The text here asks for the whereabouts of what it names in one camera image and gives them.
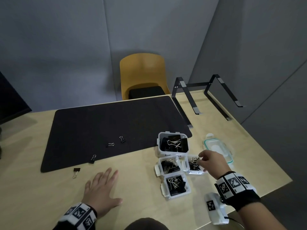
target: gray wall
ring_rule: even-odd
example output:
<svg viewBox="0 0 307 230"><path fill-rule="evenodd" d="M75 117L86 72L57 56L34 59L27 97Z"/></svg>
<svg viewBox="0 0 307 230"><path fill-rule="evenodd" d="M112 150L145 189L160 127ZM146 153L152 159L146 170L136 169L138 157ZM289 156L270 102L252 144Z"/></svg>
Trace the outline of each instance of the gray wall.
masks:
<svg viewBox="0 0 307 230"><path fill-rule="evenodd" d="M307 217L307 62L242 125L293 182L263 198L287 229L305 229Z"/></svg>
<svg viewBox="0 0 307 230"><path fill-rule="evenodd" d="M217 82L210 89L242 123L307 58L307 0L220 0L190 77L218 73L245 108Z"/></svg>
<svg viewBox="0 0 307 230"><path fill-rule="evenodd" d="M188 82L218 0L104 0L116 98L119 62L139 52L162 55L168 87Z"/></svg>
<svg viewBox="0 0 307 230"><path fill-rule="evenodd" d="M0 71L33 111L116 101L103 0L0 0Z"/></svg>

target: clear plastic container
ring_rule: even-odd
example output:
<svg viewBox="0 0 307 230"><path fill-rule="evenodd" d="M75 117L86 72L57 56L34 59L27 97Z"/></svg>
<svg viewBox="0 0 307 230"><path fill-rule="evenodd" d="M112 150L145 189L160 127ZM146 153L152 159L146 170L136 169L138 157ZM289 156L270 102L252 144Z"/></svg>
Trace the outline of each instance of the clear plastic container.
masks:
<svg viewBox="0 0 307 230"><path fill-rule="evenodd" d="M172 173L165 174L164 171L163 171L161 162L167 161L167 160L170 160L170 159L173 159L173 160L176 162L176 164L177 164L177 165L179 166L179 168L180 168L180 171L176 171L176 172L172 172ZM171 156L166 156L166 157L160 157L159 160L158 160L158 164L155 165L154 169L155 169L156 175L157 175L158 177L159 177L159 176L168 176L168 175L171 175L171 174L174 174L174 173L183 172L183 168L182 168L181 161L179 160L179 157L178 157L177 155L171 155Z"/></svg>
<svg viewBox="0 0 307 230"><path fill-rule="evenodd" d="M190 170L190 166L189 166L189 160L191 160L193 157L198 157L198 155L186 155L185 159L182 161L182 169L187 173L187 174L199 174L199 175L202 175L202 174L205 174L207 173L204 172L204 168L199 166L199 168L201 170Z"/></svg>
<svg viewBox="0 0 307 230"><path fill-rule="evenodd" d="M177 176L181 176L182 180L185 182L186 192L171 196L170 191L169 191L169 186L167 185L167 179L175 178ZM191 187L188 183L186 175L183 172L176 172L176 173L173 173L171 175L167 175L164 177L164 183L161 184L161 191L164 197L166 197L167 199L172 199L172 198L177 198L177 197L191 193Z"/></svg>
<svg viewBox="0 0 307 230"><path fill-rule="evenodd" d="M183 157L185 155L187 155L189 153L189 150L187 152L169 152L169 151L162 151L160 149L160 140L164 137L168 137L169 135L180 135L181 139L183 138L188 138L186 134L180 133L180 132L160 132L158 135L158 139L157 139L157 145L158 145L158 150L159 150L159 156L164 157L164 156L170 156L170 155L178 155L179 157Z"/></svg>
<svg viewBox="0 0 307 230"><path fill-rule="evenodd" d="M204 148L222 154L228 164L231 164L233 162L231 152L226 147L226 145L218 138L206 139L204 141Z"/></svg>

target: wooden table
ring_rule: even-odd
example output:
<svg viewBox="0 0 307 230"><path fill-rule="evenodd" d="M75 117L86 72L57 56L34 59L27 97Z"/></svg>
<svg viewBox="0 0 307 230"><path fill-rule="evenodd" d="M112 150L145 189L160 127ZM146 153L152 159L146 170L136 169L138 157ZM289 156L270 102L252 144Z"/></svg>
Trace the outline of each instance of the wooden table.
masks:
<svg viewBox="0 0 307 230"><path fill-rule="evenodd" d="M190 119L193 137L190 153L203 150L202 141L213 133L234 154L234 170L243 174L266 195L291 182L291 178L236 121L227 121L204 96L191 92L203 115L195 115L184 93L177 99ZM189 175L192 193L166 201L161 194L161 179L154 173L158 161L157 147L126 153L82 164L76 179L72 168L41 173L55 111L28 113L2 125L2 159L0 160L0 226L6 230L52 229L58 219L83 196L88 179L108 167L119 170L112 197L121 197L121 206L98 220L97 229L124 229L131 222L151 217L169 229L193 230L210 223L204 195L216 192L209 174ZM227 212L234 209L227 207Z"/></svg>

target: person's left hand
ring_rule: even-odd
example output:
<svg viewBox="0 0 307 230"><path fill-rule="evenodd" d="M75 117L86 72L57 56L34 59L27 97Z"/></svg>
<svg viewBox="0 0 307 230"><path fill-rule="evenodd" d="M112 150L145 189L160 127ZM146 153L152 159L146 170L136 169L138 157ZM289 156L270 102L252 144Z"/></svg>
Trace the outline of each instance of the person's left hand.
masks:
<svg viewBox="0 0 307 230"><path fill-rule="evenodd" d="M112 169L108 168L105 173L97 173L92 184L91 181L87 181L85 184L81 202L94 208L97 212L97 218L101 218L112 208L122 203L121 198L110 198L110 191L118 177L118 170L116 170L108 180L111 171Z"/></svg>

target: black cable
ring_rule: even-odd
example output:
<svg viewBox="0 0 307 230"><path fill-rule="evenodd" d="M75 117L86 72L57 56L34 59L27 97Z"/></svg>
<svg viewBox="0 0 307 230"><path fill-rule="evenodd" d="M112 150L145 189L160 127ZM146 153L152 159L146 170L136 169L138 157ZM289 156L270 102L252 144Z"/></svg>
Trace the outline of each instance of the black cable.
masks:
<svg viewBox="0 0 307 230"><path fill-rule="evenodd" d="M236 221L235 219L230 218L230 217L227 217L227 216L225 216L224 218L225 218L225 219L229 219L229 220Z"/></svg>

